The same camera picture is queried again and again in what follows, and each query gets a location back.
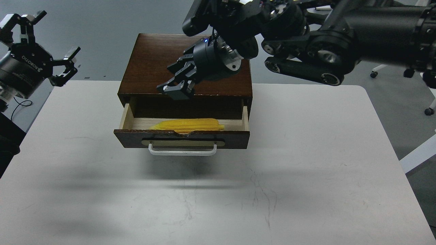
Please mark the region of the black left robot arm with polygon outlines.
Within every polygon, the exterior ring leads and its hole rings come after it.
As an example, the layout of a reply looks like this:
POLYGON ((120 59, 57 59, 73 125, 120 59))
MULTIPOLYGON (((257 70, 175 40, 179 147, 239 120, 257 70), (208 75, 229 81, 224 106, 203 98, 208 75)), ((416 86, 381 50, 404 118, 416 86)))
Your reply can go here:
POLYGON ((64 86, 76 73, 74 57, 80 51, 73 47, 63 59, 56 60, 39 45, 34 36, 34 25, 45 15, 8 14, 0 23, 1 43, 8 52, 0 61, 1 126, 0 159, 1 174, 4 174, 12 158, 19 154, 20 144, 26 132, 7 118, 4 112, 8 103, 18 96, 28 99, 48 79, 53 86, 64 86))

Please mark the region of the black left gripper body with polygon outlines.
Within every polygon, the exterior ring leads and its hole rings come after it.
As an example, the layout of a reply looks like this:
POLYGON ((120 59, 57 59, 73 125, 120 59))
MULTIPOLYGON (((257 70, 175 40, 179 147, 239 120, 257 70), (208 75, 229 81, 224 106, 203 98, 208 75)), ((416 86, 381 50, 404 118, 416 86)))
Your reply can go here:
POLYGON ((0 62, 1 86, 28 99, 53 74, 53 68, 48 65, 51 60, 53 56, 39 44, 12 45, 0 62))

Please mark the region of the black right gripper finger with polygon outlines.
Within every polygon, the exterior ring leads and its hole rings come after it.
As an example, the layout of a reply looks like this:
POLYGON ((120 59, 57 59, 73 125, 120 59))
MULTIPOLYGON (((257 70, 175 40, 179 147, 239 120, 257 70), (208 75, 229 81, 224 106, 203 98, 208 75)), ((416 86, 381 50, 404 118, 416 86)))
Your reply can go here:
POLYGON ((199 70, 194 62, 193 54, 185 54, 176 62, 168 65, 167 70, 175 77, 199 77, 199 70))
POLYGON ((195 85, 195 79, 179 74, 167 82, 157 85, 157 91, 168 95, 173 100, 187 100, 195 94, 195 85))

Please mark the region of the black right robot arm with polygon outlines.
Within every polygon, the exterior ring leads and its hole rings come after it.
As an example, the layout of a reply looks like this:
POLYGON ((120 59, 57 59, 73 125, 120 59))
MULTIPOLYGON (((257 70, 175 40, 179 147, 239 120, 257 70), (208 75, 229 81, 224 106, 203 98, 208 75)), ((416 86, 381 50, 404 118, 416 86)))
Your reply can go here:
POLYGON ((361 61, 405 66, 435 88, 435 4, 395 0, 195 0, 182 30, 192 37, 212 27, 168 65, 173 77, 157 86, 174 100, 190 99, 201 81, 240 71, 257 56, 255 36, 270 56, 268 70, 340 85, 361 61))

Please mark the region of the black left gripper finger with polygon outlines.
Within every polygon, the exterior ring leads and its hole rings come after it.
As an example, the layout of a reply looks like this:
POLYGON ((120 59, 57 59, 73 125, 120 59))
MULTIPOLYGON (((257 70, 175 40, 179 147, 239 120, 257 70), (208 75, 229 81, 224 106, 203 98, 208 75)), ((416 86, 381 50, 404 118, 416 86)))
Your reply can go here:
POLYGON ((56 87, 62 87, 78 72, 77 68, 75 68, 75 62, 73 61, 73 59, 80 50, 81 48, 79 46, 72 47, 62 60, 50 59, 50 61, 48 62, 49 67, 53 68, 56 66, 64 66, 65 68, 64 72, 60 75, 48 77, 51 85, 56 87))
POLYGON ((37 12, 35 15, 23 15, 19 14, 8 14, 1 21, 1 33, 0 40, 3 44, 8 47, 8 51, 11 50, 11 47, 14 45, 13 40, 13 29, 16 25, 20 26, 20 43, 31 46, 38 46, 42 48, 43 51, 46 51, 45 48, 40 46, 35 41, 34 36, 34 25, 36 25, 44 16, 47 15, 45 10, 41 10, 37 12))

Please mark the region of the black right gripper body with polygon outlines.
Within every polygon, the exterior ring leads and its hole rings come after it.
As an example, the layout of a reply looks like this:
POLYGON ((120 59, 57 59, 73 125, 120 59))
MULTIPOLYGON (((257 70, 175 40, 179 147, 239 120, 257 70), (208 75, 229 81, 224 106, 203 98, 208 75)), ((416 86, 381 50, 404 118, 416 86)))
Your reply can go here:
POLYGON ((183 54, 191 56, 188 61, 195 66, 195 72, 189 77, 195 82, 217 81, 238 74, 244 59, 220 36, 202 38, 183 54))

